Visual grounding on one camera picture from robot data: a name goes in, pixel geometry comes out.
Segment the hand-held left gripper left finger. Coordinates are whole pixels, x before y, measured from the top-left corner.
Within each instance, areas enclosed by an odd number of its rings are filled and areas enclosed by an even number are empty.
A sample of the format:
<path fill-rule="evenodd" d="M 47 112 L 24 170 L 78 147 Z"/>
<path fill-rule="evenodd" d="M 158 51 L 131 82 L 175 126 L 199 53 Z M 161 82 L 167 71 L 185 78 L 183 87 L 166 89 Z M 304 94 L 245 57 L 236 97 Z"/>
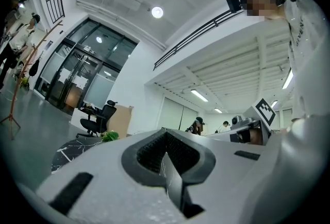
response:
<path fill-rule="evenodd" d="M 164 188 L 137 183 L 122 166 L 124 150 L 150 135 L 144 132 L 90 148 L 47 177 L 37 195 L 51 202 L 79 172 L 87 172 L 92 181 L 69 211 L 70 219 L 78 223 L 185 222 Z"/>

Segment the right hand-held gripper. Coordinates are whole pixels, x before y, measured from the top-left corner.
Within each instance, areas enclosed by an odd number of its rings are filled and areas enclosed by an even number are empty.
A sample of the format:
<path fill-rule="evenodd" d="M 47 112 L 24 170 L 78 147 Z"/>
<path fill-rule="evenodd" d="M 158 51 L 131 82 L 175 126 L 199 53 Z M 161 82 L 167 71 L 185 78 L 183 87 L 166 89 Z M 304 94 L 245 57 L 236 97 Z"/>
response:
<path fill-rule="evenodd" d="M 276 114 L 264 98 L 257 100 L 242 115 L 232 118 L 230 130 L 241 143 L 266 145 L 272 134 Z"/>

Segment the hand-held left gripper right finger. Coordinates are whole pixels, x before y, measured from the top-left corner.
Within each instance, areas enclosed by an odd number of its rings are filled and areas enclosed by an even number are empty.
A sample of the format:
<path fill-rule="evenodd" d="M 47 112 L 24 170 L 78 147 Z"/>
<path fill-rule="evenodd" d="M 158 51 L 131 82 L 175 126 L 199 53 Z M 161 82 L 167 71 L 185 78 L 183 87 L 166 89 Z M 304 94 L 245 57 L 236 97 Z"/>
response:
<path fill-rule="evenodd" d="M 163 129 L 162 176 L 176 209 L 163 209 L 162 223 L 182 223 L 201 213 L 214 222 L 211 207 L 229 206 L 229 195 L 247 183 L 248 173 L 257 166 L 263 174 L 270 172 L 280 140 L 274 136 L 259 146 Z"/>

